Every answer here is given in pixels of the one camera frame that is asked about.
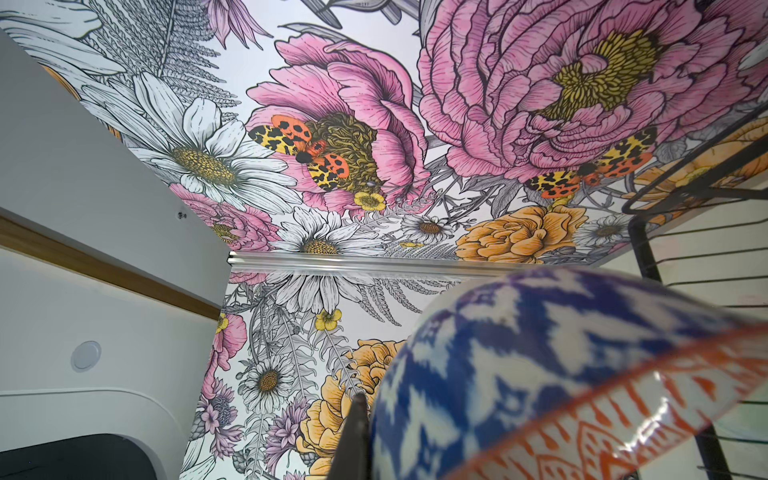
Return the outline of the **red patterned ceramic bowl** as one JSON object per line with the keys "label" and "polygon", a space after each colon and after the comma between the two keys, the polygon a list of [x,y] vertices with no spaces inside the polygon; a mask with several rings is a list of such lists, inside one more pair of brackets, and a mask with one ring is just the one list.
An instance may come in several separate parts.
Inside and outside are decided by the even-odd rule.
{"label": "red patterned ceramic bowl", "polygon": [[764,320],[606,269],[438,297],[382,379],[375,479],[617,479],[767,379]]}

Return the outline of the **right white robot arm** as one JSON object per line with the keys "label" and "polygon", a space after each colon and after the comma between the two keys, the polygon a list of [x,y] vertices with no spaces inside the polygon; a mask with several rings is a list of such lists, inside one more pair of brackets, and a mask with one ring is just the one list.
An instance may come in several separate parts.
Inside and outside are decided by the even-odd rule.
{"label": "right white robot arm", "polygon": [[176,479],[229,274],[190,209],[1,39],[1,447]]}

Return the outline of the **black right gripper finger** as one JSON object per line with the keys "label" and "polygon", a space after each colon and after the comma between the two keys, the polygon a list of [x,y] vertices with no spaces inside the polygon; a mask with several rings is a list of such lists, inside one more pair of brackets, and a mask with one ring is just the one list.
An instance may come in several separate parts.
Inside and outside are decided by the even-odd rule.
{"label": "black right gripper finger", "polygon": [[352,397],[327,480],[369,480],[371,478],[370,434],[368,401],[363,393],[357,393]]}

